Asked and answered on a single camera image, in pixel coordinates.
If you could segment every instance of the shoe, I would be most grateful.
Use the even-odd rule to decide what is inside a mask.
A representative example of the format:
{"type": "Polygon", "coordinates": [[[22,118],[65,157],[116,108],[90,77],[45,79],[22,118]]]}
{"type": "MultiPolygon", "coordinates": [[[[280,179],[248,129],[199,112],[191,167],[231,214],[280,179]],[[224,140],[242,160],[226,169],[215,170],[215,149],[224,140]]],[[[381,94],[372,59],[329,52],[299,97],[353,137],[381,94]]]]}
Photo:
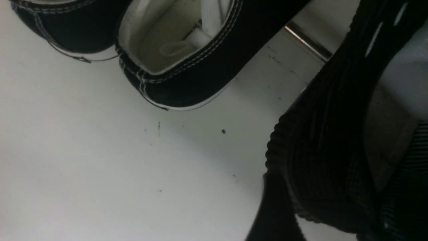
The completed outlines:
{"type": "Polygon", "coordinates": [[[129,0],[10,0],[37,35],[71,53],[93,54],[114,44],[116,23],[129,0]]]}
{"type": "MultiPolygon", "coordinates": [[[[424,0],[361,0],[339,50],[280,118],[266,153],[265,189],[276,192],[265,191],[258,218],[267,205],[275,206],[280,214],[272,215],[272,225],[288,226],[277,231],[280,238],[268,230],[269,240],[302,239],[294,234],[299,227],[290,221],[293,215],[278,218],[290,215],[272,201],[278,196],[294,213],[360,240],[384,238],[363,143],[365,117],[388,63],[426,21],[425,9],[424,0]]],[[[253,230],[258,225],[256,220],[253,230]]]]}
{"type": "Polygon", "coordinates": [[[225,90],[309,0],[134,0],[116,49],[151,104],[186,111],[225,90]]]}

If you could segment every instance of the floor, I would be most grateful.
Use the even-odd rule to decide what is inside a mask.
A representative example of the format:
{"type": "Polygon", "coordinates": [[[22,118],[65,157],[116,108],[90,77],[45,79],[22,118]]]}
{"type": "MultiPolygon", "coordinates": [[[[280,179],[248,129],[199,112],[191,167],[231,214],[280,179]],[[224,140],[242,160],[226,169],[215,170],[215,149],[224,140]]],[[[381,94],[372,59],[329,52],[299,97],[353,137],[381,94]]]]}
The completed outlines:
{"type": "MultiPolygon", "coordinates": [[[[342,4],[347,15],[325,18],[326,26],[344,18],[336,34],[319,38],[334,51],[352,16],[345,2],[316,0],[296,21],[318,36],[305,16],[342,4]]],[[[163,111],[116,60],[58,54],[7,1],[0,29],[0,240],[8,241],[244,240],[269,135],[321,68],[281,31],[213,102],[163,111]]],[[[301,225],[308,241],[355,240],[301,225]]]]}

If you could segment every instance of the metal bar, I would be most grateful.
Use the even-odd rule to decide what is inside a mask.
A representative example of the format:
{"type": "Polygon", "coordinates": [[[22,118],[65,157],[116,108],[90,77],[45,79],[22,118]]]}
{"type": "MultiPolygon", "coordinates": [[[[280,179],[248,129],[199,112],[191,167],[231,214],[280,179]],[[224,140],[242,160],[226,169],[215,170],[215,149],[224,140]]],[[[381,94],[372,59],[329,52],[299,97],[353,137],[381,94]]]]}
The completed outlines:
{"type": "Polygon", "coordinates": [[[290,34],[291,37],[293,37],[293,39],[295,39],[323,63],[326,63],[333,56],[330,51],[328,51],[323,45],[306,34],[305,31],[294,22],[289,22],[284,29],[290,34]]]}

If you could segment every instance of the striped fabric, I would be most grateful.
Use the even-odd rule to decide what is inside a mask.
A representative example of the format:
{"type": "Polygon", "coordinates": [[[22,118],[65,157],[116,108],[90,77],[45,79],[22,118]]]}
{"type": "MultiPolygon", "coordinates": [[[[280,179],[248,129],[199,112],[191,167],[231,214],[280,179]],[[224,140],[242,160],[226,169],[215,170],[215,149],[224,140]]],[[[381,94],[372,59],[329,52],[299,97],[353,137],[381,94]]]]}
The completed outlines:
{"type": "Polygon", "coordinates": [[[383,193],[381,218],[393,241],[428,240],[428,122],[422,122],[383,193]]]}

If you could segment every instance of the white shoelace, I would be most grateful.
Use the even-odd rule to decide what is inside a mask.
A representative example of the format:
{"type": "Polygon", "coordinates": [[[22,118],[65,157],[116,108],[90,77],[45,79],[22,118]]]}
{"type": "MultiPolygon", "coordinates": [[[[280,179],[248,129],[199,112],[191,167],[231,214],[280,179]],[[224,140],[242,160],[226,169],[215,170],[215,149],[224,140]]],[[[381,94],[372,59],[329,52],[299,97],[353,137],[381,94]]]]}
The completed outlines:
{"type": "Polygon", "coordinates": [[[164,44],[159,52],[174,57],[205,47],[221,30],[231,0],[201,0],[202,28],[196,28],[185,40],[164,44]]]}

